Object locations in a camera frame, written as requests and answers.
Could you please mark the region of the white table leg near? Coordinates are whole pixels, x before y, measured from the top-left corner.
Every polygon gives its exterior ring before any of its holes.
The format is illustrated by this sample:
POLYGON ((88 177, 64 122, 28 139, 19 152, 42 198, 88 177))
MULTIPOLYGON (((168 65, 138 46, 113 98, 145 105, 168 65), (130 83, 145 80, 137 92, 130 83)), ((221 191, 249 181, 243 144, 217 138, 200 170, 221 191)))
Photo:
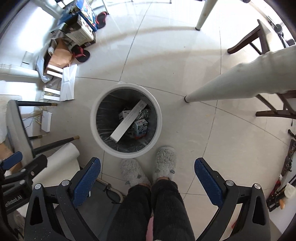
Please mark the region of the white table leg near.
POLYGON ((253 98, 255 81, 251 80, 251 66, 240 63, 217 76, 204 86, 185 96, 185 102, 253 98))

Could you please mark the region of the dark wooden chair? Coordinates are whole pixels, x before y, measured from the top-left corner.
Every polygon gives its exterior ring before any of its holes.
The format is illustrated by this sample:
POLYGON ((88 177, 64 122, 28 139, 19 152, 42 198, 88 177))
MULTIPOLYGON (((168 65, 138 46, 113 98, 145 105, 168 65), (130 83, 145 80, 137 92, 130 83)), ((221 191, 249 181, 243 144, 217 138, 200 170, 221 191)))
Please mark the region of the dark wooden chair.
POLYGON ((269 110, 258 111, 256 117, 278 117, 295 119, 295 105, 289 99, 295 98, 295 45, 279 49, 276 45, 275 33, 258 20, 258 26, 244 36, 236 45, 227 49, 228 54, 234 54, 247 45, 259 53, 252 63, 251 80, 255 81, 255 96, 269 110), (278 110, 261 94, 276 94, 283 103, 283 109, 278 110))

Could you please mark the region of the long white box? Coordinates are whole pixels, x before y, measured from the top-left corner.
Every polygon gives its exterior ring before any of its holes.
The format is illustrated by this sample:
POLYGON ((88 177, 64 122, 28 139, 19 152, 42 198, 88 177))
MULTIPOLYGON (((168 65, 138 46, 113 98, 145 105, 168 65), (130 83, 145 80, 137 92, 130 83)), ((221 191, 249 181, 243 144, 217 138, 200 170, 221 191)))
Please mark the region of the long white box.
POLYGON ((123 119, 119 126, 113 131, 110 138, 117 143, 135 121, 139 113, 146 107, 146 105, 147 104, 143 100, 140 100, 123 119))

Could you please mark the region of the left black trouser leg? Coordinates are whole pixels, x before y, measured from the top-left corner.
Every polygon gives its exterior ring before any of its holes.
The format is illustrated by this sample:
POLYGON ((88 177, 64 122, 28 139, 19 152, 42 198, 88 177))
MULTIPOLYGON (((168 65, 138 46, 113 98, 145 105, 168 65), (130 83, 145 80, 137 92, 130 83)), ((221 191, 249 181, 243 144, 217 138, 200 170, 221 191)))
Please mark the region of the left black trouser leg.
POLYGON ((111 222, 107 240, 146 240, 152 214, 151 197, 149 187, 138 184, 130 188, 111 222))

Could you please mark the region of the white power adapter box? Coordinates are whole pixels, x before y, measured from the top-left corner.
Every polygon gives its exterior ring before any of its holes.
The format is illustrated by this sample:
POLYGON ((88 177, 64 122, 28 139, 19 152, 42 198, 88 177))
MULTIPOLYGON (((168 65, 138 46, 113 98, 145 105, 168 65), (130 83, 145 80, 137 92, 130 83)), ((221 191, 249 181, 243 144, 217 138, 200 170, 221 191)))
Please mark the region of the white power adapter box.
POLYGON ((42 112, 41 130, 48 133, 51 130, 52 113, 49 111, 42 112))

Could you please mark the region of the right black trouser leg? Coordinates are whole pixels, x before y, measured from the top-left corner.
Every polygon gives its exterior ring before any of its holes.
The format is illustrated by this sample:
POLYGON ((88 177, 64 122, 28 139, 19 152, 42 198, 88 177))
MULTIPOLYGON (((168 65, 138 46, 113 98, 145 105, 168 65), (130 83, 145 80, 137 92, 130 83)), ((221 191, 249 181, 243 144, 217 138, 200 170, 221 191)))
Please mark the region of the right black trouser leg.
POLYGON ((158 180, 152 186, 154 240, 194 240, 178 186, 171 180, 158 180))

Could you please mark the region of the grey upholstered chair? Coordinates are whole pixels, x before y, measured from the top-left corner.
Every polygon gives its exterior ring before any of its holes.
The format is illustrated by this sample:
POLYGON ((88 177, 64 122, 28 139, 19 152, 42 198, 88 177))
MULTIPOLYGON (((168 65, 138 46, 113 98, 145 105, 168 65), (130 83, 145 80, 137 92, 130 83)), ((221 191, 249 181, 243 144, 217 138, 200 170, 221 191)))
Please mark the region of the grey upholstered chair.
POLYGON ((25 130, 21 118, 20 107, 21 106, 56 106, 56 103, 51 102, 39 102, 39 101, 19 101, 19 100, 9 100, 6 108, 6 128, 8 133, 8 141, 14 152, 22 153, 22 165, 25 166, 29 164, 33 159, 46 151, 52 150, 54 148, 60 147, 74 140, 78 140, 79 136, 74 136, 71 138, 66 138, 59 140, 38 148, 33 148, 31 140, 25 130))

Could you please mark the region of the white rolled cloth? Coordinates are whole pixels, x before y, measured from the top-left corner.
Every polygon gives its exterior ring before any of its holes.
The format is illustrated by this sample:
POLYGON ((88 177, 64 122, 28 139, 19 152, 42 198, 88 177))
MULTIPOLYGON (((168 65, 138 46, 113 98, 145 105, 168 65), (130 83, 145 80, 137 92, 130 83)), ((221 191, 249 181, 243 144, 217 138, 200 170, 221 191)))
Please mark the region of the white rolled cloth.
POLYGON ((33 179, 32 188, 38 183, 50 187, 59 185, 63 180, 71 180, 80 170, 77 160, 79 155, 79 150, 74 144, 68 143, 62 146, 48 157, 47 167, 33 179))

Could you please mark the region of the white flat paper sheet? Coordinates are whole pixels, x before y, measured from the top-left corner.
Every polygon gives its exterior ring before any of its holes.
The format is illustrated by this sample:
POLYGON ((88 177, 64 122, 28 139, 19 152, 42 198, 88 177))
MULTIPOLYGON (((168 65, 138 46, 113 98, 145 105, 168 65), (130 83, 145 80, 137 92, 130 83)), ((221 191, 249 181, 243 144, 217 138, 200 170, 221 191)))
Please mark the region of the white flat paper sheet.
POLYGON ((60 101, 67 101, 74 99, 75 77, 78 65, 73 64, 63 69, 60 101))

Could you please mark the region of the white table leg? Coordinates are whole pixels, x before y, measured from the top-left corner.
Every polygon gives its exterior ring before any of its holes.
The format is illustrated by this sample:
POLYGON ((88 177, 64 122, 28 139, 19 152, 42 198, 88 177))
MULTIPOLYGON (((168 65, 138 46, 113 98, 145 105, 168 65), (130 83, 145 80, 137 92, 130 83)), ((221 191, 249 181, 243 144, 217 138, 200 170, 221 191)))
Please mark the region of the white table leg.
POLYGON ((255 81, 251 80, 251 66, 240 63, 217 76, 204 86, 185 96, 185 102, 253 98, 255 81))
POLYGON ((198 30, 198 31, 201 30, 201 27, 203 26, 204 22, 207 20, 208 16, 210 15, 210 13, 216 3, 217 3, 217 0, 206 0, 205 1, 201 15, 200 15, 197 25, 195 27, 196 30, 198 30))

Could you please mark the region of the black trouser leg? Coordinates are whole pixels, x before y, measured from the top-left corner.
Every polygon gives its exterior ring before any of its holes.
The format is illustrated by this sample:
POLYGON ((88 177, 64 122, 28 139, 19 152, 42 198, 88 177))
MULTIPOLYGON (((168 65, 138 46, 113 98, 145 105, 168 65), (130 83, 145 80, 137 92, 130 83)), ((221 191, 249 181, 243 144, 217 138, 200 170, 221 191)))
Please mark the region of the black trouser leg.
POLYGON ((138 184, 130 188, 111 222, 107 240, 146 240, 152 214, 151 197, 149 187, 138 184))
POLYGON ((158 180, 152 186, 154 240, 194 240, 178 186, 171 180, 158 180))

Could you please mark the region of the brown cardboard piece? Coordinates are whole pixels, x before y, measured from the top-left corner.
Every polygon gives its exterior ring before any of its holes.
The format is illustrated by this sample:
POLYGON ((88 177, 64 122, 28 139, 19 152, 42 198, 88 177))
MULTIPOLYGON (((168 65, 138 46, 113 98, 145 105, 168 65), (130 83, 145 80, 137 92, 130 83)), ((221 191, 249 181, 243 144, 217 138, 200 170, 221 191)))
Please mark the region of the brown cardboard piece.
POLYGON ((70 66, 73 61, 73 54, 68 49, 65 42, 61 39, 52 39, 44 56, 44 67, 49 65, 65 68, 70 66))

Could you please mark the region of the white table leg far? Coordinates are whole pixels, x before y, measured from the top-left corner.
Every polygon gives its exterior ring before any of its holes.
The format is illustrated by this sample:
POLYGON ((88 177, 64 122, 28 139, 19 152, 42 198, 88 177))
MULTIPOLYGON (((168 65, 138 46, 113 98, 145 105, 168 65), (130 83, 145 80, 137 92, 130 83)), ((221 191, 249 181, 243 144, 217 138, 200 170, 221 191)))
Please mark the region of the white table leg far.
POLYGON ((197 25, 195 27, 196 30, 198 30, 198 31, 201 30, 201 27, 203 26, 204 22, 207 20, 208 16, 210 15, 210 13, 216 3, 217 3, 217 0, 206 0, 205 1, 201 15, 200 15, 197 25))

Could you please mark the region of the left grey fluffy slipper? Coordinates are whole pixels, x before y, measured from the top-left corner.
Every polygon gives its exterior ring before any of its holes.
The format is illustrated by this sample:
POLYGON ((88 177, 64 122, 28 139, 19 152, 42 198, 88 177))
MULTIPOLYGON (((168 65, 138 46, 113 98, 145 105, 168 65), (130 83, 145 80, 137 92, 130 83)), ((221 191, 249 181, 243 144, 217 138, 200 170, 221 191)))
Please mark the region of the left grey fluffy slipper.
POLYGON ((151 187, 151 182, 136 159, 123 159, 120 163, 120 170, 126 185, 151 187))

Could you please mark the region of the white printed carton box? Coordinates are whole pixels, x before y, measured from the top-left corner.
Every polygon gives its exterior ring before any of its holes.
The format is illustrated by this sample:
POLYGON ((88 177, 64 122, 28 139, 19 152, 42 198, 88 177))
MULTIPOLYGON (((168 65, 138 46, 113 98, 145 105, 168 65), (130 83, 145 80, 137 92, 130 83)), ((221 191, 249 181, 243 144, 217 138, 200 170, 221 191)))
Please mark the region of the white printed carton box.
POLYGON ((96 42, 95 33, 80 15, 70 18, 65 25, 65 35, 78 46, 88 47, 96 42))

